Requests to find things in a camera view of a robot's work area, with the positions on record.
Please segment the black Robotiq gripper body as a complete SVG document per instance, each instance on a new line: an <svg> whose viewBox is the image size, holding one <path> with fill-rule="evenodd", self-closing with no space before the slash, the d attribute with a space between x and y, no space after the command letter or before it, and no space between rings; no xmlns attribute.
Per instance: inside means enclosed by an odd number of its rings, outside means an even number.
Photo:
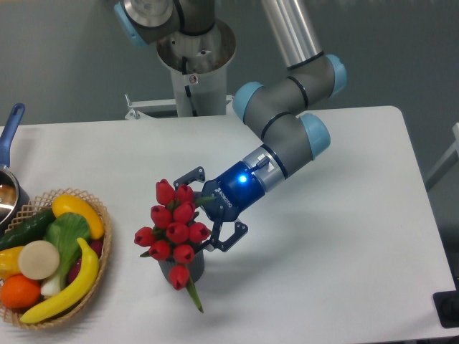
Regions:
<svg viewBox="0 0 459 344"><path fill-rule="evenodd" d="M250 167L239 161L223 174L204 183L204 196L215 200L202 206L211 221L232 222L241 212L265 195L261 182Z"/></svg>

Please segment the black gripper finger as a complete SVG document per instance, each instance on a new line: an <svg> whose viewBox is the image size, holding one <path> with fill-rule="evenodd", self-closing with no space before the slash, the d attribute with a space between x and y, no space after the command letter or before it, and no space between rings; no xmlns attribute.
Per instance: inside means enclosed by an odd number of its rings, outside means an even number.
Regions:
<svg viewBox="0 0 459 344"><path fill-rule="evenodd" d="M241 238L243 238L246 233L248 233L248 225L242 223L241 221L234 222L234 232L231 236L225 239L223 242L219 239L223 222L221 220L216 220L212 226L212 233L210 237L201 243L196 249L195 252L199 253L203 249L210 248L211 251L218 249L221 252L227 252L231 249Z"/></svg>
<svg viewBox="0 0 459 344"><path fill-rule="evenodd" d="M195 181L204 183L205 179L206 177L204 168L202 166L198 166L190 172L185 173L183 176L176 179L174 181L174 186L189 185L190 183L193 183Z"/></svg>

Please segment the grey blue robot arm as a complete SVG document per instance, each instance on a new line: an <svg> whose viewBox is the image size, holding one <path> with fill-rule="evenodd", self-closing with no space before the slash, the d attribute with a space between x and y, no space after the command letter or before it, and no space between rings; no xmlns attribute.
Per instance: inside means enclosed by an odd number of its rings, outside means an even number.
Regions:
<svg viewBox="0 0 459 344"><path fill-rule="evenodd" d="M340 59L324 54L303 1L263 1L288 70L272 87L249 82L227 97L227 66L235 54L232 30L215 15L213 1L119 1L115 15L130 41L156 45L169 69L180 117L224 115L232 107L261 146L220 176L206 180L195 169L179 183L201 181L212 221L200 249L227 251L247 233L241 212L317 158L331 139L307 109L339 92L347 73Z"/></svg>

